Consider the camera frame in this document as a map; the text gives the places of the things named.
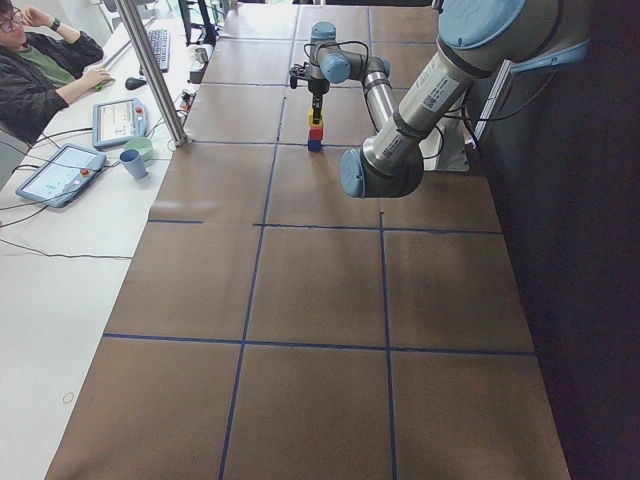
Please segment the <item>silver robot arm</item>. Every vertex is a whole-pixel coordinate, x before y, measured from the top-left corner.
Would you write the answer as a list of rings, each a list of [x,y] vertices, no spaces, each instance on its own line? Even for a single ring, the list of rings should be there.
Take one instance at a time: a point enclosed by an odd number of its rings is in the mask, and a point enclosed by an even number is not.
[[[290,87],[295,89],[303,81],[312,95],[307,140],[307,148],[312,152],[322,148],[323,97],[332,85],[347,80],[361,84],[366,107],[376,130],[380,130],[393,116],[397,106],[389,81],[389,62],[371,54],[368,47],[362,53],[345,50],[345,44],[336,40],[336,33],[336,27],[331,22],[314,23],[310,40],[304,45],[308,60],[289,69]]]
[[[590,1],[441,1],[437,51],[375,136],[341,160],[341,184],[354,198],[403,197],[423,176],[419,149],[476,79],[505,61],[516,74],[555,72],[582,61]]]

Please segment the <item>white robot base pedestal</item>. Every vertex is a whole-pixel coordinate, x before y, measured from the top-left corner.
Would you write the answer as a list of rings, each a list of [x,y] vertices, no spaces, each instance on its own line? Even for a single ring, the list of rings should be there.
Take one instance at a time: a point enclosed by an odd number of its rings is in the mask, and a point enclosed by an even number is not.
[[[442,143],[436,158],[435,170],[440,172],[467,173],[470,161],[467,158],[466,145],[472,141],[468,132],[467,116],[463,107],[448,112],[437,123],[442,132]]]

